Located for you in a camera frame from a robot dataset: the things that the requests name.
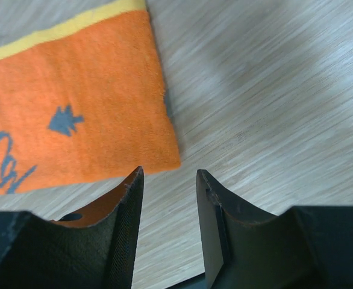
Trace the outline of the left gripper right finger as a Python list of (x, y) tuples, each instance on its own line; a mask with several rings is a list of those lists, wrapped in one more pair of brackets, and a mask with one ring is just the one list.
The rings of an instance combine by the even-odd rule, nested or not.
[(353, 205), (276, 216), (196, 174), (208, 288), (353, 288)]

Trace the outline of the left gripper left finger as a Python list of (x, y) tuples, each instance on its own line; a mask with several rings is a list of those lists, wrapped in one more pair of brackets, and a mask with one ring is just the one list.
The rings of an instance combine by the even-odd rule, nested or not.
[(130, 288), (143, 187), (138, 167), (60, 220), (0, 211), (0, 288)]

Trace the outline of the orange grey towel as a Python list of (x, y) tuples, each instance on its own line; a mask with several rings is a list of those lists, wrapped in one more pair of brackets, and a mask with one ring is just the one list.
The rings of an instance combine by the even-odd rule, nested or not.
[(0, 47), (0, 195), (179, 168), (145, 1)]

